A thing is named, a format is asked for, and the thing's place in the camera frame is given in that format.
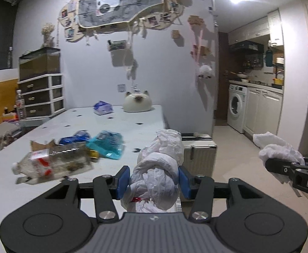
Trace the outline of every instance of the countertop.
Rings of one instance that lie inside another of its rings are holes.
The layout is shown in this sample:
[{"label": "countertop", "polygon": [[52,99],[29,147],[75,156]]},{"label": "countertop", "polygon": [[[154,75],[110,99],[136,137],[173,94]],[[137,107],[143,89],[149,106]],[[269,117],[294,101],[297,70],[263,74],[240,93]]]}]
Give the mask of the countertop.
[{"label": "countertop", "polygon": [[[44,144],[45,141],[49,142],[54,138],[58,142],[61,137],[72,136],[78,130],[85,129],[91,136],[104,129],[119,132],[125,142],[120,160],[100,158],[93,163],[93,170],[73,177],[78,178],[79,183],[92,182],[99,175],[115,175],[123,165],[128,165],[131,173],[133,172],[138,158],[138,153],[134,153],[133,150],[148,145],[155,139],[156,131],[164,128],[162,109],[160,105],[153,105],[151,111],[140,113],[126,113],[121,106],[114,106],[113,109],[114,113],[101,116],[94,114],[93,108],[69,109],[0,151],[0,223],[9,213],[60,183],[59,180],[54,180],[35,185],[15,184],[19,175],[12,173],[11,165],[19,162],[30,152],[30,140]],[[114,201],[114,204],[121,217],[124,208],[121,207],[120,201]],[[95,217],[93,199],[82,199],[80,209],[88,216]],[[0,252],[5,252],[1,242]]]},{"label": "countertop", "polygon": [[234,81],[234,80],[229,80],[229,83],[233,83],[235,85],[241,85],[245,87],[256,87],[256,88],[265,89],[265,90],[269,90],[272,92],[283,94],[282,89],[278,89],[278,88],[274,88],[270,86],[257,85],[255,83],[250,83],[250,82],[239,82],[239,81]]}]

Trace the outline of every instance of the white wall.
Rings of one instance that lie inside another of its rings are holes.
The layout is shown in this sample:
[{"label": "white wall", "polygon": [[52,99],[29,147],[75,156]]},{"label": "white wall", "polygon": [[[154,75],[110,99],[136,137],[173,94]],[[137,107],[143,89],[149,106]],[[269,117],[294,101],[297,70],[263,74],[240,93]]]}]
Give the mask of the white wall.
[{"label": "white wall", "polygon": [[1,69],[0,70],[0,82],[18,79],[18,69]]},{"label": "white wall", "polygon": [[299,149],[308,112],[308,29],[295,0],[279,8],[283,26],[285,87],[278,136]]},{"label": "white wall", "polygon": [[[189,5],[180,18],[183,25],[176,20],[165,31],[147,30],[146,39],[140,34],[134,36],[133,55],[138,63],[135,83],[140,90],[149,91],[154,104],[163,106],[171,128],[211,134],[216,80],[208,79],[198,87],[195,85],[196,64],[190,55],[192,32],[187,23],[190,15],[204,18],[208,30],[204,33],[203,45],[215,50],[213,17],[208,12],[211,3],[210,0],[187,1]],[[59,11],[67,2],[69,0],[23,0],[20,3],[13,39],[15,66],[18,65],[18,57],[26,50],[40,48],[42,25],[45,22],[56,23]],[[180,31],[184,42],[182,47],[170,38],[173,29]],[[116,86],[125,83],[130,90],[131,81],[126,79],[123,67],[112,65],[106,42],[109,39],[127,39],[127,33],[99,35],[99,41],[91,37],[90,46],[86,46],[85,39],[77,43],[66,42],[63,31],[60,26],[61,71],[67,108],[93,106],[99,100],[121,105],[124,93],[118,93]]]}]

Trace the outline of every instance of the red and white label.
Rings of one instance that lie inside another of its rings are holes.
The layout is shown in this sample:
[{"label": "red and white label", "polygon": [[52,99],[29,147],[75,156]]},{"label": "red and white label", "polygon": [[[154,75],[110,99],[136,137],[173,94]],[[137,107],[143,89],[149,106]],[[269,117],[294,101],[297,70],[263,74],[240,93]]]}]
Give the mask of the red and white label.
[{"label": "red and white label", "polygon": [[43,149],[32,152],[30,159],[33,167],[35,168],[37,174],[40,177],[52,174],[49,149]]}]

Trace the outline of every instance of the drawer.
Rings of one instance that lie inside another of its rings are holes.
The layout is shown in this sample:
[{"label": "drawer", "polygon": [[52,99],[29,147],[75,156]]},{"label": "drawer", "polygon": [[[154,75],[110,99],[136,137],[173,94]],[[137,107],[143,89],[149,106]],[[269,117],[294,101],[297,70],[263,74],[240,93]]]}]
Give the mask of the drawer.
[{"label": "drawer", "polygon": [[64,108],[64,101],[60,100],[60,101],[54,102],[53,105],[54,105],[54,111],[58,111],[59,109]]},{"label": "drawer", "polygon": [[22,91],[22,93],[46,88],[48,88],[48,77],[43,77],[40,79],[35,79],[29,82],[23,82],[19,84],[19,89]]},{"label": "drawer", "polygon": [[51,104],[33,105],[26,108],[27,117],[42,117],[51,115]]},{"label": "drawer", "polygon": [[41,91],[31,94],[24,95],[24,100],[26,105],[34,105],[40,103],[46,103],[50,101],[49,91]]},{"label": "drawer", "polygon": [[57,75],[57,76],[52,76],[52,85],[53,86],[59,86],[62,84],[62,76]]},{"label": "drawer", "polygon": [[52,93],[53,93],[53,99],[62,97],[62,88],[53,89]]}]

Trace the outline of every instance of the tile floor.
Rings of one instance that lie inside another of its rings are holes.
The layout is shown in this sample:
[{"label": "tile floor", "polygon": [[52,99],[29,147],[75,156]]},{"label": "tile floor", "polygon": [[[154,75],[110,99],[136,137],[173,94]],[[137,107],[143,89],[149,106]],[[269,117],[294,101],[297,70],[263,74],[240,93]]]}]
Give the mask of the tile floor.
[{"label": "tile floor", "polygon": [[[259,148],[247,137],[230,126],[215,126],[213,139],[217,144],[212,176],[216,182],[227,182],[232,177],[240,178],[301,214],[308,224],[308,199],[302,192],[294,191],[289,184],[279,183],[267,172],[258,158]],[[188,210],[188,204],[184,204],[183,211],[187,213]],[[225,210],[225,200],[215,199],[212,215],[218,216]],[[308,253],[308,239],[302,253]]]}]

